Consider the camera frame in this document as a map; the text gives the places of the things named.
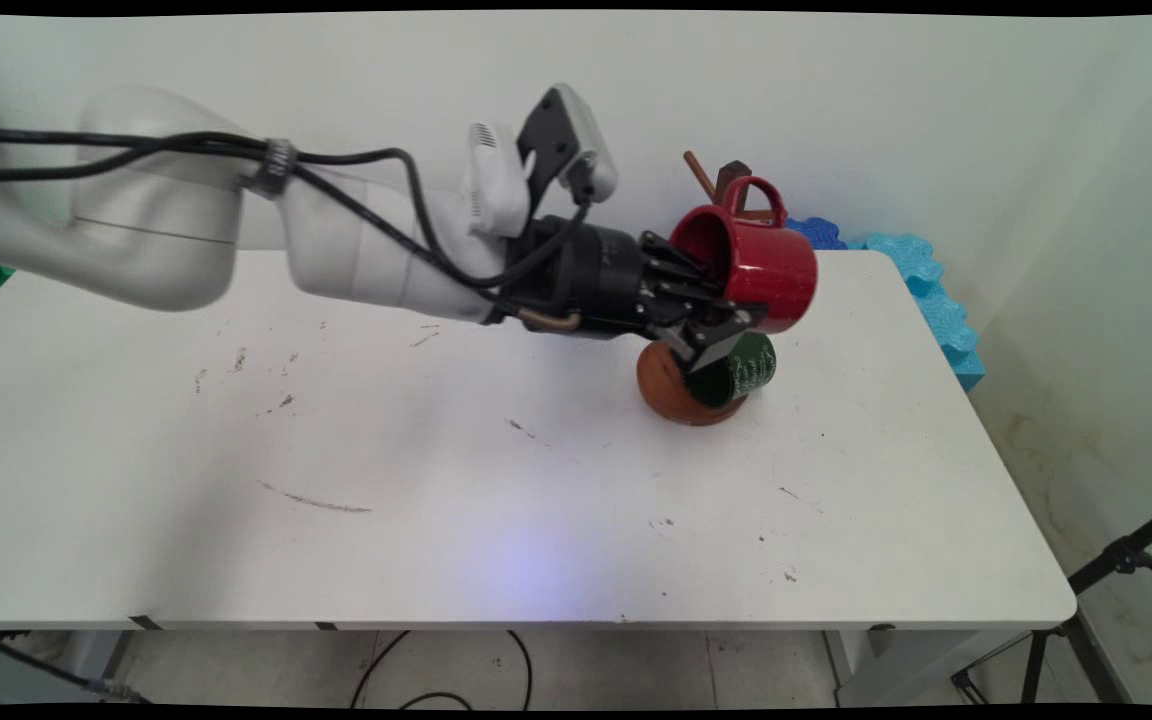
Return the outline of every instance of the tile floor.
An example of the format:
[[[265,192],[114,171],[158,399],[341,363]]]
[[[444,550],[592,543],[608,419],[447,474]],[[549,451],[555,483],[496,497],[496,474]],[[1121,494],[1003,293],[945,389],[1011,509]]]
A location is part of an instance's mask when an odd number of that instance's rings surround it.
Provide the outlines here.
[[[116,676],[154,702],[348,705],[362,672],[396,632],[137,632]],[[535,710],[833,707],[835,680],[819,632],[524,629]],[[977,683],[1015,702],[1028,641],[988,660]],[[419,694],[460,694],[476,710],[516,708],[525,667],[506,632],[412,632],[385,657],[362,707]],[[1039,702],[1093,702],[1073,653],[1052,643]],[[909,705],[960,705],[948,679]],[[424,708],[456,708],[444,698]]]

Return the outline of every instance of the cable clip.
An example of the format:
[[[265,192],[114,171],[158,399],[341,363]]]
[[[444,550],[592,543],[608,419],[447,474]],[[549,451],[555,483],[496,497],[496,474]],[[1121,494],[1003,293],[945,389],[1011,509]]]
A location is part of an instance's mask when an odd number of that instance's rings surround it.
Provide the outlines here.
[[[265,200],[274,200],[287,190],[293,168],[296,168],[296,147],[291,145],[291,141],[270,138],[260,168],[255,176],[238,179],[238,185],[260,195]]]

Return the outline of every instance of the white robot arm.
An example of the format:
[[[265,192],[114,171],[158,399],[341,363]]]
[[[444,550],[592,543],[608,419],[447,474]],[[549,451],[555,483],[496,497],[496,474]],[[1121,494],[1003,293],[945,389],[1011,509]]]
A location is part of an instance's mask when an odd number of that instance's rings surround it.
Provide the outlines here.
[[[210,109],[152,88],[120,88],[96,97],[82,111],[79,124],[84,132],[131,136],[242,135],[241,128]],[[477,124],[473,137],[493,141],[484,127]],[[78,157],[99,160],[119,150],[83,146]],[[5,165],[0,145],[0,168]],[[150,309],[207,305],[223,295],[233,273],[243,200],[238,179],[252,176],[259,165],[182,152],[149,156],[100,176],[78,179],[73,220],[65,227],[29,214],[15,199],[10,183],[0,183],[0,264]],[[430,219],[444,250],[467,273],[490,275],[502,270],[505,247],[492,234],[471,232],[472,209],[482,210],[480,195],[499,197],[502,200],[495,206],[515,209],[513,219],[521,232],[517,207],[526,210],[521,170],[518,164],[516,177],[506,172],[490,174],[494,184],[484,190],[467,183],[461,194],[426,192]],[[404,192],[346,173],[316,172],[424,245],[412,202]],[[275,202],[287,232],[289,270],[301,290],[465,320],[480,321],[492,310],[479,293],[416,259],[301,179],[291,179]]]
[[[515,314],[532,331],[585,338],[659,338],[685,372],[726,356],[782,302],[774,287],[765,300],[727,300],[733,266],[708,266],[649,232],[635,240],[584,223],[617,174],[593,114],[567,85],[545,92],[517,138],[503,124],[473,123],[457,192],[422,190],[401,150],[297,156],[151,88],[96,97],[81,129],[0,129],[0,264],[134,305],[189,310],[223,295],[244,188],[278,204],[291,279],[314,295],[470,323]],[[77,145],[84,165],[8,168],[9,142]],[[403,161],[408,188],[324,167],[380,159]],[[68,223],[20,204],[12,183],[29,179],[76,184]],[[556,180],[576,214],[532,218]],[[810,249],[805,260],[786,252],[783,263],[810,266],[813,285]]]

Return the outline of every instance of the white table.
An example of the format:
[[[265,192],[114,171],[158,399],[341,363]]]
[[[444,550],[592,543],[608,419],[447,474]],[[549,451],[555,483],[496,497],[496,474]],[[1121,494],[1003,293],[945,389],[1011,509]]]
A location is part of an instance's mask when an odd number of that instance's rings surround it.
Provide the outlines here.
[[[319,300],[282,252],[241,252],[228,295],[187,314],[18,273],[0,290],[0,628],[965,638],[1068,619],[890,260],[819,263],[812,309],[773,336],[776,378],[710,429],[644,404],[639,338]]]

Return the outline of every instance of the table leg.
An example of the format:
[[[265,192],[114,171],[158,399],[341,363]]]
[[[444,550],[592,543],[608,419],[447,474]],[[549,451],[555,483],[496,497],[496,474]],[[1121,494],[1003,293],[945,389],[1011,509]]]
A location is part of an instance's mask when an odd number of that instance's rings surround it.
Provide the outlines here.
[[[840,707],[901,705],[972,660],[1014,638],[1016,630],[886,630],[890,643],[855,667],[835,692]]]

